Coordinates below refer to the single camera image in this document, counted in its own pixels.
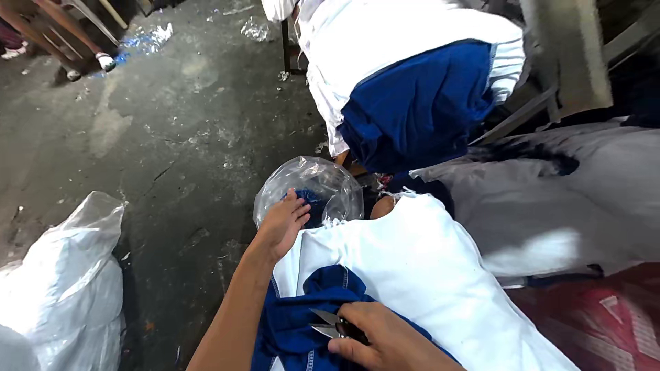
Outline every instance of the person's leg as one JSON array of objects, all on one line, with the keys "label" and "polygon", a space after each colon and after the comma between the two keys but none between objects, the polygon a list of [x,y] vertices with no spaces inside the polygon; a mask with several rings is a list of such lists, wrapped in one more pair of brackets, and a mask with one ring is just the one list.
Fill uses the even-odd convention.
[{"label": "person's leg", "polygon": [[10,9],[6,4],[0,0],[0,17],[2,17],[7,23],[9,23],[13,28],[18,30],[24,37],[38,44],[44,48],[48,53],[52,54],[54,57],[58,58],[62,64],[66,65],[71,69],[76,69],[76,66],[66,57],[59,49],[57,49],[53,44],[49,43],[48,40],[44,38],[41,32],[38,32],[30,26],[18,13]]},{"label": "person's leg", "polygon": [[394,205],[396,205],[396,203],[397,202],[394,200],[394,197],[392,196],[385,196],[381,198],[374,205],[374,209],[372,210],[369,219],[374,220],[384,217],[385,215],[389,214],[392,210],[394,210]]},{"label": "person's leg", "polygon": [[5,26],[5,23],[2,21],[0,21],[0,44],[12,50],[24,47],[23,39],[13,29]]},{"label": "person's leg", "polygon": [[78,21],[71,17],[62,6],[55,4],[51,0],[33,0],[35,4],[39,5],[53,20],[59,23],[62,27],[66,28],[72,35],[82,41],[94,53],[94,56],[101,64],[101,68],[106,72],[110,72],[115,67],[115,61],[108,54],[104,53],[101,48],[96,45],[87,36],[87,33],[80,26]]}]

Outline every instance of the blue fabric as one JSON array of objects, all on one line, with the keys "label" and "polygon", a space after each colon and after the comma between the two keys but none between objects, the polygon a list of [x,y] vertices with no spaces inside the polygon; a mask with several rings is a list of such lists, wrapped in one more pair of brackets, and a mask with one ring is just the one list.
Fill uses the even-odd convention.
[{"label": "blue fabric", "polygon": [[337,127],[370,172],[398,173],[467,152],[491,111],[490,44],[461,42],[410,57],[358,84]]},{"label": "blue fabric", "polygon": [[[303,289],[303,296],[279,298],[277,283],[271,279],[251,369],[267,371],[279,356],[286,371],[363,370],[363,367],[328,352],[330,338],[309,326],[309,323],[323,323],[310,308],[337,313],[344,303],[375,301],[364,294],[366,286],[362,280],[342,265],[330,265],[312,273],[305,280]],[[431,340],[426,330],[401,315],[399,317]],[[438,348],[453,359],[444,349]]]},{"label": "blue fabric", "polygon": [[298,198],[305,199],[305,205],[310,204],[310,219],[305,223],[303,229],[313,229],[319,228],[323,225],[323,212],[325,211],[325,206],[329,200],[322,199],[316,192],[311,189],[296,189],[296,195]]}]

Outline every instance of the white garment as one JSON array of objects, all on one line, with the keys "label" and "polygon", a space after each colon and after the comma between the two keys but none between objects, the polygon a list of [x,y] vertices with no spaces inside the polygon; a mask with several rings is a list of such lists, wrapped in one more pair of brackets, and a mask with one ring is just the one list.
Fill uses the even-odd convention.
[{"label": "white garment", "polygon": [[496,102],[513,92],[525,54],[523,31],[509,20],[456,0],[325,0],[300,20],[307,78],[326,122],[331,156],[348,149],[336,130],[353,88],[398,61],[460,40],[492,44],[489,84]]},{"label": "white garment", "polygon": [[280,297],[302,295],[304,281],[332,264],[355,272],[366,294],[426,329],[467,370],[578,370],[481,267],[472,238],[429,195],[404,195],[377,220],[301,231],[273,271]]},{"label": "white garment", "polygon": [[517,277],[596,263],[611,274],[660,261],[660,130],[612,122],[506,141],[542,143],[579,167],[559,176],[544,160],[480,163],[467,155],[411,172],[449,188],[456,220],[487,270]]}]

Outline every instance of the pile of clothes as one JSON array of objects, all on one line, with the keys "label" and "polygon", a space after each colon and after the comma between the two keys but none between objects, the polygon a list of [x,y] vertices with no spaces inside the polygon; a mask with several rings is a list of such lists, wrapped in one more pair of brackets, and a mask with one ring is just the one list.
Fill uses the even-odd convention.
[{"label": "pile of clothes", "polygon": [[[294,5],[263,0],[271,20]],[[469,133],[512,93],[525,54],[514,23],[458,1],[298,3],[299,44],[331,156],[371,172],[431,166],[467,152]]]}]

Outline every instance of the foot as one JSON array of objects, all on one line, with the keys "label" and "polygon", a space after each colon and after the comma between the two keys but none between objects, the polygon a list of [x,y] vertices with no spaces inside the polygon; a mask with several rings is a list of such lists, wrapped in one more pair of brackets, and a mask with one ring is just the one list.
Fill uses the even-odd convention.
[{"label": "foot", "polygon": [[67,79],[69,79],[69,81],[73,83],[74,81],[78,81],[81,79],[81,74],[78,71],[72,69],[70,71],[67,71]]},{"label": "foot", "polygon": [[103,68],[103,71],[105,72],[110,72],[117,67],[115,60],[106,53],[97,53],[95,57],[98,64],[101,65],[101,68]]},{"label": "foot", "polygon": [[2,59],[5,61],[8,61],[10,59],[16,58],[19,55],[25,54],[27,49],[25,48],[27,46],[26,42],[23,42],[23,46],[21,46],[19,49],[7,49],[5,48],[5,53],[3,55],[0,55]]}]

